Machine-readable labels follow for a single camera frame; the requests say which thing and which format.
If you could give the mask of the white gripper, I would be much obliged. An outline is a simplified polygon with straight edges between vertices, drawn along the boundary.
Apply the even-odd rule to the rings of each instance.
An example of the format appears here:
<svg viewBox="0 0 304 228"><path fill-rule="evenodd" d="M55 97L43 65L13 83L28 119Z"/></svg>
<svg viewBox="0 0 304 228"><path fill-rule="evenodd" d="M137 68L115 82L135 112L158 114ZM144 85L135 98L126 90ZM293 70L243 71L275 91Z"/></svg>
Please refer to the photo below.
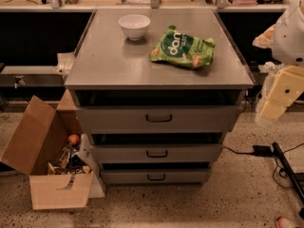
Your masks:
<svg viewBox="0 0 304 228"><path fill-rule="evenodd" d="M275 26L270 26L253 41L258 48L271 48ZM261 101L258 115L262 119L276 121L302 93L304 92L304 68L288 66L282 68L276 75L273 86L268 94L269 101Z"/></svg>

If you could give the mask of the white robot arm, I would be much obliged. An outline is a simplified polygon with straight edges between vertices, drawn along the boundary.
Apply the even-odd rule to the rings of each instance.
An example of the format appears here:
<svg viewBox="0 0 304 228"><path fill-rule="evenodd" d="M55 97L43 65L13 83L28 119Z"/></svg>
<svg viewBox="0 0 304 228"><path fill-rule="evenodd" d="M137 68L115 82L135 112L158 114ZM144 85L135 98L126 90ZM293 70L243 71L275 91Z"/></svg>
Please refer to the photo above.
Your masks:
<svg viewBox="0 0 304 228"><path fill-rule="evenodd" d="M304 92L304 0L293 0L276 23L255 38L253 45L270 48L282 64L264 80L256 105L256 123L272 124Z"/></svg>

